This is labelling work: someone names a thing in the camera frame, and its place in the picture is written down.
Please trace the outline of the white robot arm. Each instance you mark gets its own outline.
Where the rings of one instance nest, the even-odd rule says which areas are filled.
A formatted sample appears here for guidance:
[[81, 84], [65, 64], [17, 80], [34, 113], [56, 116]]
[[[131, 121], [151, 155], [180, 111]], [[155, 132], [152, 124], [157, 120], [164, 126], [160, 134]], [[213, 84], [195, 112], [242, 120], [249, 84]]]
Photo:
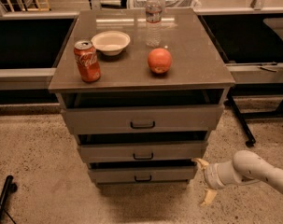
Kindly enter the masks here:
[[200, 158], [193, 158], [192, 161], [203, 172], [207, 184], [201, 206], [210, 205], [218, 190], [228, 185], [245, 186], [261, 181], [283, 195], [283, 170], [271, 165], [254, 152], [237, 151], [226, 162], [209, 163]]

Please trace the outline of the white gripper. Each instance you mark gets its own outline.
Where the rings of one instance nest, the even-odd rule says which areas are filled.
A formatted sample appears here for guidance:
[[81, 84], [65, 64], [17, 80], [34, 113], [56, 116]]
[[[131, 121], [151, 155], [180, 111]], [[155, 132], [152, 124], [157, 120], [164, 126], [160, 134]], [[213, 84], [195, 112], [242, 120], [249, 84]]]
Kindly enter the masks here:
[[224, 189], [227, 185], [238, 185], [241, 183], [241, 175], [233, 168], [232, 161], [222, 163], [211, 163], [200, 158], [193, 158], [198, 168], [204, 171], [205, 182], [211, 189], [205, 189], [205, 197], [201, 206], [212, 204], [218, 192], [215, 189]]

